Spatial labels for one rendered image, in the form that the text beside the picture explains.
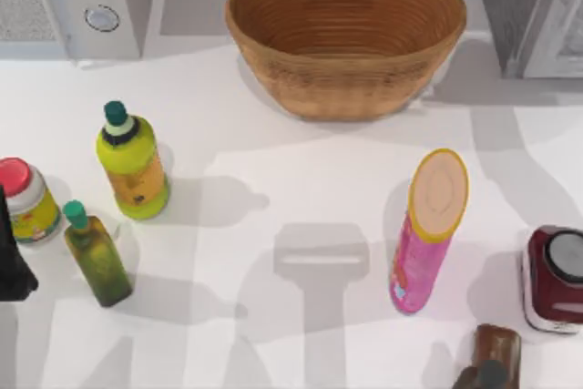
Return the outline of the brown woven basket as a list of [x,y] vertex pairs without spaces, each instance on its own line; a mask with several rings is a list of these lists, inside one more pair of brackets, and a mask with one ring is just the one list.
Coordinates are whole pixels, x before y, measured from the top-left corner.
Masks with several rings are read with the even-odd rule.
[[464,0],[227,0],[251,73],[299,118],[365,121],[424,91],[466,26]]

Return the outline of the pink can with yellow rim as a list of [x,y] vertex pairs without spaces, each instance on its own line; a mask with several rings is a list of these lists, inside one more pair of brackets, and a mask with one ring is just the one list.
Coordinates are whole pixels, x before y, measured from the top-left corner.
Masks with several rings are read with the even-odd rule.
[[427,304],[453,236],[465,214],[469,178],[464,161],[438,148],[419,163],[388,282],[396,309],[419,312]]

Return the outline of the yellow-green bottle with green cap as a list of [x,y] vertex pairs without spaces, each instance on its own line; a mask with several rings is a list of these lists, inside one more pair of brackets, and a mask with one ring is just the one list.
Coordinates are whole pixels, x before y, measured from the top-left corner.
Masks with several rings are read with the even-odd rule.
[[104,106],[96,153],[120,211],[133,220],[159,215],[169,200],[169,181],[150,123],[119,100]]

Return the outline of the dark green oil bottle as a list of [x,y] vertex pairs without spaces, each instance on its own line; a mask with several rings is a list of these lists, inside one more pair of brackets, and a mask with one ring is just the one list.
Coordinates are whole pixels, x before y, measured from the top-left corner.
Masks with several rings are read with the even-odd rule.
[[127,299],[133,286],[117,247],[102,221],[89,215],[78,200],[64,205],[69,222],[65,241],[88,286],[102,307],[112,307]]

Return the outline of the round silver microwave knob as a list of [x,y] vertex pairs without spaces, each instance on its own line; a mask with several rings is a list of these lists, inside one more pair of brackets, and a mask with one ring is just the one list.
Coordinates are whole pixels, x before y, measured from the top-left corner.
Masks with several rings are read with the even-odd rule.
[[118,13],[105,5],[88,8],[85,11],[85,21],[89,27],[101,33],[113,32],[120,24]]

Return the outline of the yellow jar with red lid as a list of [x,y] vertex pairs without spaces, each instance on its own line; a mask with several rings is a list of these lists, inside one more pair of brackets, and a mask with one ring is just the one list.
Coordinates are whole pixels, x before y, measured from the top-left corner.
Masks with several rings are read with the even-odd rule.
[[58,227],[61,213],[42,173],[20,158],[0,159],[12,230],[19,243],[35,243]]

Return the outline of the brown bottle with dark cap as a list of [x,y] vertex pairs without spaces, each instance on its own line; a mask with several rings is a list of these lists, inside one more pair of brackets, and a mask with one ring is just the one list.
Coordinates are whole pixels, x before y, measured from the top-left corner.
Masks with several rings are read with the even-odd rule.
[[521,347],[516,331],[489,323],[478,325],[471,363],[451,389],[520,389]]

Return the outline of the dark red jar grey lid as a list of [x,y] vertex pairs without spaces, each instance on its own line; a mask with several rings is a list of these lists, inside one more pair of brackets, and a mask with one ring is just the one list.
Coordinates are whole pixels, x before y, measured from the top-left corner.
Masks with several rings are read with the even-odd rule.
[[583,230],[543,225],[531,234],[521,260],[523,308],[535,329],[583,330]]

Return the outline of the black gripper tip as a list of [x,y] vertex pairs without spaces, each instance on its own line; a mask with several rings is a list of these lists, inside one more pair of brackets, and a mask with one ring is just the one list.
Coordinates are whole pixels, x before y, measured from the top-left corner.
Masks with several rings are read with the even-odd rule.
[[23,302],[38,289],[13,234],[4,187],[0,185],[0,302]]

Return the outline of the pale microwave oven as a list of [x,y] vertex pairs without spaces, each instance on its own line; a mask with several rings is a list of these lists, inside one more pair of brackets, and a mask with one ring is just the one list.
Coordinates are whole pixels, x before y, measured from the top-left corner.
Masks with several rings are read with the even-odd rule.
[[[98,5],[118,13],[115,31],[87,25],[85,11]],[[139,59],[151,6],[152,0],[0,0],[0,60]]]

